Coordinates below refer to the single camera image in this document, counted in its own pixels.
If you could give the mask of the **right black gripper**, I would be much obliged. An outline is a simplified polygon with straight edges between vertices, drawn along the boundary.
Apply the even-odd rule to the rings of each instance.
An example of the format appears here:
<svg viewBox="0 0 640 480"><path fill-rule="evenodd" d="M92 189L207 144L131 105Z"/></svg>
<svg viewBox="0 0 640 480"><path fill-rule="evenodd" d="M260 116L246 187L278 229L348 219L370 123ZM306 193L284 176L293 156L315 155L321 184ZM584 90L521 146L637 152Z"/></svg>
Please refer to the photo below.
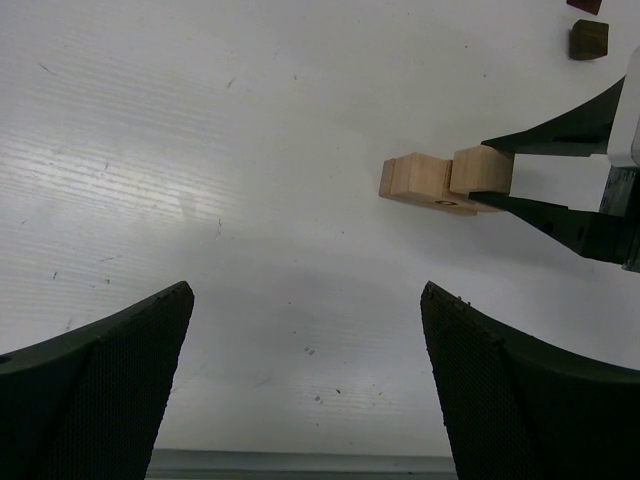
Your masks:
<svg viewBox="0 0 640 480"><path fill-rule="evenodd" d="M531 129L481 142L506 153L566 157L605 154L625 77L586 103ZM639 272L639 171L611 167L599 212L474 192L470 198L508 212L577 255Z"/></svg>

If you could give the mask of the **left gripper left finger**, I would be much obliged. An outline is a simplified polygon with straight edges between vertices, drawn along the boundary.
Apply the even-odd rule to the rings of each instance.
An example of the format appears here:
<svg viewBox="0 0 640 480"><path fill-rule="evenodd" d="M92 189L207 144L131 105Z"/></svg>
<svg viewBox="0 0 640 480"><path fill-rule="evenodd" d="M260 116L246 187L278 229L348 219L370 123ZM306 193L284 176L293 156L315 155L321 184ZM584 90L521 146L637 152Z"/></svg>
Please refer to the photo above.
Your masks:
<svg viewBox="0 0 640 480"><path fill-rule="evenodd" d="M2 354L2 478L144 478L194 302L181 281Z"/></svg>

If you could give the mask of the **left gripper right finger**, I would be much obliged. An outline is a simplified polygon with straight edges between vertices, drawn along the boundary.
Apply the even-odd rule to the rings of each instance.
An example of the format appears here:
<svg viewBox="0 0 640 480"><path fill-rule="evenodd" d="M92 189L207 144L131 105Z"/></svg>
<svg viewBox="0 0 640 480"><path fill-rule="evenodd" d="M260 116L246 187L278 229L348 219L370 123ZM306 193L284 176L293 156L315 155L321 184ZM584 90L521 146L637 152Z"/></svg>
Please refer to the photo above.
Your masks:
<svg viewBox="0 0 640 480"><path fill-rule="evenodd" d="M638 371L541 341L433 282L420 306L458 478L638 478Z"/></svg>

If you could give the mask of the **long light wood block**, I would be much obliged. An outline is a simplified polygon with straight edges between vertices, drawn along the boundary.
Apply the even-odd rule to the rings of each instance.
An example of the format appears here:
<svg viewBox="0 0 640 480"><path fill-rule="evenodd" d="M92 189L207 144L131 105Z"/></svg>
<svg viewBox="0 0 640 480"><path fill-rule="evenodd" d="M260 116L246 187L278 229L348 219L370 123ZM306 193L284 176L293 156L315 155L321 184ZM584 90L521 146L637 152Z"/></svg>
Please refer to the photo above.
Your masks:
<svg viewBox="0 0 640 480"><path fill-rule="evenodd" d="M394 167L395 159L389 159L383 163L379 186L379 196L382 198L393 200L403 204L447 212L458 216L476 216L479 213L502 213L501 209L496 209L478 203L458 204L449 200L412 200L408 198L393 196L391 194L391 183L393 179Z"/></svg>

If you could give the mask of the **dark brown house block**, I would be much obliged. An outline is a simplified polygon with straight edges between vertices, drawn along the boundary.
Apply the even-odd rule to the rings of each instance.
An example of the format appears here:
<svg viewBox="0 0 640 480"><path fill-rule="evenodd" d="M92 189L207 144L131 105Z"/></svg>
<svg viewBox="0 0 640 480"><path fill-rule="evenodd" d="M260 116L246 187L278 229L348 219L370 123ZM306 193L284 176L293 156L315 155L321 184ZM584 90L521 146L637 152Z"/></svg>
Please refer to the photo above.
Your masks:
<svg viewBox="0 0 640 480"><path fill-rule="evenodd" d="M567 0L566 4L591 15L598 15L602 0Z"/></svg>

